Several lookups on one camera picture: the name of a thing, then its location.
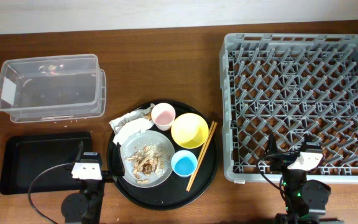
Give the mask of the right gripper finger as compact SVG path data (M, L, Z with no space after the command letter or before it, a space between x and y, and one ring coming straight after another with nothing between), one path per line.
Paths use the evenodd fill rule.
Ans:
M303 151L321 151L321 146L319 143L313 142L311 137L306 134L304 135Z
M265 148L265 155L270 156L278 152L277 143L273 132L268 136L267 147Z

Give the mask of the white napkin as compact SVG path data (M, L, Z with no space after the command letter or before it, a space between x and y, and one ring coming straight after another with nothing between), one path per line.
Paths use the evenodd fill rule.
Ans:
M122 145L131 135L150 129L154 125L151 118L154 107L155 104L151 103L146 109L137 109L110 120L109 125L114 133L113 143Z

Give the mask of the small blue cup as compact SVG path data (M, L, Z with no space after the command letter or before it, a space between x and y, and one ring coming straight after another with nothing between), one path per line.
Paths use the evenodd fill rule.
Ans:
M196 170L198 161L191 151L180 150L173 155L171 166L178 176L189 177Z

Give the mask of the yellow bowl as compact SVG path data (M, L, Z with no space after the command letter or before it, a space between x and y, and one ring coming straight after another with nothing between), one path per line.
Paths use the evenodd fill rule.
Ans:
M185 113L175 119L171 127L174 142L185 149L195 149L208 138L209 126L195 113Z

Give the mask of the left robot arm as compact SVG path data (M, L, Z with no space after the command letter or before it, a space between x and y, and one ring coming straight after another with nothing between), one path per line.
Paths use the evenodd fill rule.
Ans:
M80 183L80 190L68 195L62 202L61 212L65 223L99 223L105 183L115 182L124 174L121 158L110 170L102 170L100 153L86 152L84 144L79 143L71 176Z

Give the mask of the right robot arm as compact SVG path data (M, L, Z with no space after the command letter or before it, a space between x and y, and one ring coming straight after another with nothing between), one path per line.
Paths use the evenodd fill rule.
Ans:
M275 136L270 133L264 157L271 162L270 170L282 175L278 188L285 201L286 213L276 214L274 222L319 223L326 213L331 188L321 181L308 180L307 174L321 162L321 146L305 136L298 149L279 152Z

